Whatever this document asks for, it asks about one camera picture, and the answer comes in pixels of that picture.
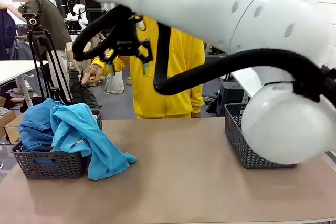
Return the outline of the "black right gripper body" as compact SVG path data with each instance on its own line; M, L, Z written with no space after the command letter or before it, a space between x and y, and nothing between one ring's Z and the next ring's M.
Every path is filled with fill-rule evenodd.
M140 43L136 31L136 14L128 12L122 17L121 12L109 11L109 15L113 25L109 35L113 54L137 54Z

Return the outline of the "person's right hand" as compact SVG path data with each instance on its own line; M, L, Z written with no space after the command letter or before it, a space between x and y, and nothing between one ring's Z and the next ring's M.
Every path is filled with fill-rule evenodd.
M99 65L91 65L83 72L81 84L83 86L96 85L100 82L103 68Z

